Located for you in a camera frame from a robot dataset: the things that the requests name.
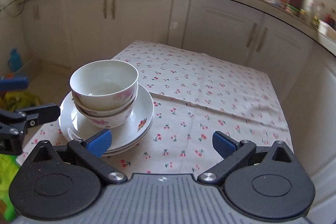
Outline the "white kitchen cabinets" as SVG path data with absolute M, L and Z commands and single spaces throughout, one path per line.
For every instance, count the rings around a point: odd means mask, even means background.
M 23 29 L 42 60 L 70 69 L 116 58 L 140 41 L 267 74 L 288 124 L 290 147 L 315 184 L 309 218 L 335 222 L 335 55 L 299 30 L 230 0 L 31 0 Z

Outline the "white plate with fruit print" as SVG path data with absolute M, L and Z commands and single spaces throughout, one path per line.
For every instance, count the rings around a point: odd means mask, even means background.
M 110 130 L 112 145 L 104 155 L 116 155 L 133 147 L 146 134 L 153 116 L 153 98 L 147 89 L 139 84 L 134 108 L 125 123 Z M 78 138 L 86 140 L 101 130 L 77 110 L 71 93 L 67 94 L 60 106 L 58 122 L 67 141 Z

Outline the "cherry print tablecloth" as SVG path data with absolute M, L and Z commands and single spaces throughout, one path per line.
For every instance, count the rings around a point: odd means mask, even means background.
M 134 65 L 153 98 L 153 118 L 142 114 L 145 136 L 105 161 L 133 173 L 201 174 L 221 161 L 216 131 L 236 141 L 291 145 L 288 124 L 267 74 L 204 53 L 136 41 L 116 59 Z

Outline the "blue plastic bottle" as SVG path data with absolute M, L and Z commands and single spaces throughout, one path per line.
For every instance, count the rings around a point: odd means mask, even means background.
M 22 59 L 20 54 L 17 52 L 17 49 L 14 48 L 10 51 L 10 58 L 7 62 L 11 72 L 17 72 L 23 66 Z

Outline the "yellow plastic bag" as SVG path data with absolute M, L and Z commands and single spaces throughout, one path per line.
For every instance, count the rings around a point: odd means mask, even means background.
M 1 93 L 1 109 L 14 112 L 17 109 L 40 106 L 41 100 L 38 96 L 27 91 Z

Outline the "white bowl with pink flowers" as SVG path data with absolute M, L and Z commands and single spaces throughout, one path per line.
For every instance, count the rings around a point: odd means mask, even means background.
M 127 62 L 99 60 L 77 69 L 70 78 L 70 87 L 85 107 L 107 111 L 130 101 L 138 77 L 138 70 Z

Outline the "plain white bowl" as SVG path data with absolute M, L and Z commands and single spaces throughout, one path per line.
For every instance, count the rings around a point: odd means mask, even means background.
M 92 115 L 88 115 L 84 112 L 84 109 L 81 108 L 78 104 L 75 103 L 75 106 L 77 108 L 77 110 L 83 115 L 85 116 L 85 118 L 87 120 L 89 120 L 89 122 L 91 124 L 93 124 L 96 127 L 99 128 L 115 128 L 118 127 L 122 124 L 124 124 L 127 120 L 127 118 L 129 118 L 134 104 L 135 104 L 136 99 L 134 99 L 131 104 L 129 106 L 126 107 L 125 110 L 122 110 L 120 113 L 118 114 L 113 114 L 113 115 L 108 115 L 106 117 L 94 117 Z

